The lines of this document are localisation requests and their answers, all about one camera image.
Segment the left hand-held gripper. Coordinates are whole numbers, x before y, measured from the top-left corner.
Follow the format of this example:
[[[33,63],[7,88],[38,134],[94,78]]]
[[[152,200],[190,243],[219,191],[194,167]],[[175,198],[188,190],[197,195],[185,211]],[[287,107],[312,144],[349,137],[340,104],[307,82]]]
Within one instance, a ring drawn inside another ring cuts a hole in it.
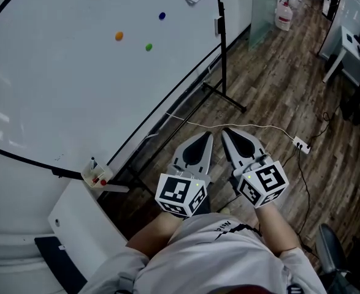
[[[155,193],[163,211],[184,219],[211,212],[207,188],[212,148],[213,134],[201,132],[175,150],[172,165],[160,174]]]

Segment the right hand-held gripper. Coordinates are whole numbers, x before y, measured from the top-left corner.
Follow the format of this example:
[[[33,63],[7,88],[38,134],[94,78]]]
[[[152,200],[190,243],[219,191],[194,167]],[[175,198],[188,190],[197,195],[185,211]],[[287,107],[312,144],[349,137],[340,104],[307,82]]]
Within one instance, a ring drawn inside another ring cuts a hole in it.
[[[247,198],[254,208],[276,200],[288,187],[289,181],[279,160],[262,155],[255,159],[256,150],[264,154],[256,137],[242,130],[223,129],[221,141],[227,160],[234,171],[234,189]]]

